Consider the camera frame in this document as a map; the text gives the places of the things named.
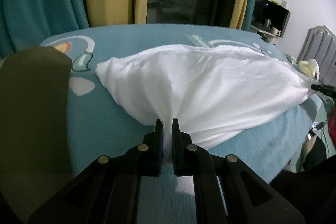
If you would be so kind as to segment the white large garment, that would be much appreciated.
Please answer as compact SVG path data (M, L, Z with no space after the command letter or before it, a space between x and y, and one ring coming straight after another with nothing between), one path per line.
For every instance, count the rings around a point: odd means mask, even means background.
M173 119L209 149L305 102L315 84L285 61L228 45L156 47L99 63L96 75L134 119L162 122L166 164L172 162Z

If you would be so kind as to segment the yellow white folded cloth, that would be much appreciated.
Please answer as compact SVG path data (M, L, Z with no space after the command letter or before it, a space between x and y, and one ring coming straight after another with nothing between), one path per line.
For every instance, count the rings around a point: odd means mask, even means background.
M309 61L299 61L298 68L301 73L315 79L316 81L319 80L319 65L316 59L310 59Z

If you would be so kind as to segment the grey padded headboard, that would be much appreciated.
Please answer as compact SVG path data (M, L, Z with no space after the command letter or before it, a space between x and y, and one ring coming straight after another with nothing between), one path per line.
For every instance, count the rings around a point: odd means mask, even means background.
M298 60L315 59L319 65L319 81L335 86L336 63L335 34L327 26L316 26L308 30Z

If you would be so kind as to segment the teal cartoon bed sheet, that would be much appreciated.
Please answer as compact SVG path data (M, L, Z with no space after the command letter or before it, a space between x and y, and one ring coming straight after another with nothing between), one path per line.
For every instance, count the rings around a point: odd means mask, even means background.
M73 174L79 174L101 155L116 157L139 144L153 130L118 106L95 74L97 64L111 57L127 57L149 48L184 44L247 47L285 60L275 46L253 33L222 27L183 24L120 25L87 28L55 35L43 46L71 45L72 61L82 58L71 73L67 100L68 151ZM263 180L270 182L301 147L313 124L321 99L313 95L275 120L248 130L210 149L217 156L237 155ZM193 181L165 168L159 177L141 182L139 223L195 223Z

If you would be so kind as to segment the dark olive pillow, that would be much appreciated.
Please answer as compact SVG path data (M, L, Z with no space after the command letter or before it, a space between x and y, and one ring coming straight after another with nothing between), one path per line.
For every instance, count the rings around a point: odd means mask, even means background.
M53 47L22 50L1 66L1 193L23 222L72 178L71 67Z

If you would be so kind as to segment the black shelf cabinet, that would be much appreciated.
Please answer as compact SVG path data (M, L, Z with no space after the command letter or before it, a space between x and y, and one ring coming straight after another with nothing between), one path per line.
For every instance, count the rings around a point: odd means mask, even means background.
M290 18L290 11L269 0L256 0L252 14L252 26L271 32L272 28L284 36Z

